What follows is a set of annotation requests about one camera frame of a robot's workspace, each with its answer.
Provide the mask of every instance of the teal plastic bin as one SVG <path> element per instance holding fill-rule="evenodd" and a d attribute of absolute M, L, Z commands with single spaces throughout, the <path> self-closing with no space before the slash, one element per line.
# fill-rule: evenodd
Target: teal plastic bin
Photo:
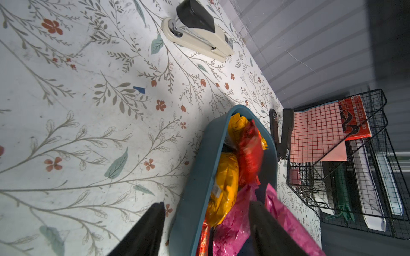
<path fill-rule="evenodd" d="M 263 163 L 258 174 L 261 183 L 257 191 L 258 200 L 264 202 L 268 183 L 276 189 L 278 160 L 272 137 L 246 106 L 236 105 L 225 115 L 212 120 L 205 129 L 195 163 L 175 213 L 169 237 L 170 256 L 195 256 L 229 120 L 237 113 L 255 121 L 268 145 L 268 149 L 264 150 Z"/>

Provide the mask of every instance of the orange plastic packaging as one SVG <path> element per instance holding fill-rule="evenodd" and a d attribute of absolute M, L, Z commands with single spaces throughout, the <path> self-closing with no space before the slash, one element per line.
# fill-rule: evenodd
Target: orange plastic packaging
<path fill-rule="evenodd" d="M 208 256 L 209 233 L 210 228 L 208 222 L 205 219 L 202 224 L 201 237 L 199 238 L 198 248 L 196 249 L 195 256 Z"/>
<path fill-rule="evenodd" d="M 246 119 L 246 117 L 241 116 L 239 113 L 233 115 L 231 119 L 229 120 L 228 134 L 231 140 L 236 144 L 236 146 L 239 145 L 239 142 L 242 138 L 242 132 L 248 123 L 249 123 L 249 120 Z M 257 129 L 257 132 L 259 134 L 263 150 L 268 149 L 266 140 L 262 137 L 262 135 L 260 135 L 260 132 L 258 129 Z"/>
<path fill-rule="evenodd" d="M 239 166 L 236 156 L 233 153 L 222 152 L 206 211 L 206 219 L 210 227 L 221 224 L 235 204 L 238 177 Z"/>

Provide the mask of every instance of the red snack bag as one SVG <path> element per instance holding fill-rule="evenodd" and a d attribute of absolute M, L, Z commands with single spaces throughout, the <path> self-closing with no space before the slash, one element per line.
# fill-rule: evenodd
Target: red snack bag
<path fill-rule="evenodd" d="M 206 219 L 202 224 L 201 237 L 199 238 L 198 248 L 196 249 L 195 256 L 208 256 L 208 244 L 209 244 L 209 225 Z"/>
<path fill-rule="evenodd" d="M 262 165 L 262 159 L 263 149 L 259 131 L 252 120 L 245 126 L 239 142 L 239 187 L 258 183 L 257 174 Z"/>

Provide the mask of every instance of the stapler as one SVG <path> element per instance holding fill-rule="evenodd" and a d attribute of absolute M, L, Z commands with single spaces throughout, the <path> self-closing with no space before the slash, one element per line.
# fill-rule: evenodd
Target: stapler
<path fill-rule="evenodd" d="M 165 18 L 161 24 L 169 40 L 220 62 L 233 55 L 232 39 L 196 0 L 180 3 L 177 15 L 176 19 Z"/>
<path fill-rule="evenodd" d="M 274 109 L 269 111 L 271 122 L 271 135 L 275 142 L 276 152 L 278 154 L 278 161 L 288 160 L 290 158 L 290 146 L 292 141 L 292 131 L 295 122 L 294 109 L 283 109 L 282 122 L 282 140 L 279 143 L 279 128 L 278 128 L 278 114 Z"/>

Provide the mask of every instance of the table surface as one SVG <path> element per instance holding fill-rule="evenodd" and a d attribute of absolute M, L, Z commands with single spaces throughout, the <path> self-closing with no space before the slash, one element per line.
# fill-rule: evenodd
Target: table surface
<path fill-rule="evenodd" d="M 218 1 L 201 3 L 234 39 L 225 63 L 165 38 L 175 0 L 0 3 L 3 255 L 106 255 L 154 202 L 166 205 L 168 255 L 209 121 L 244 104 L 269 130 L 282 105 Z M 321 244 L 278 166 L 280 199 Z"/>

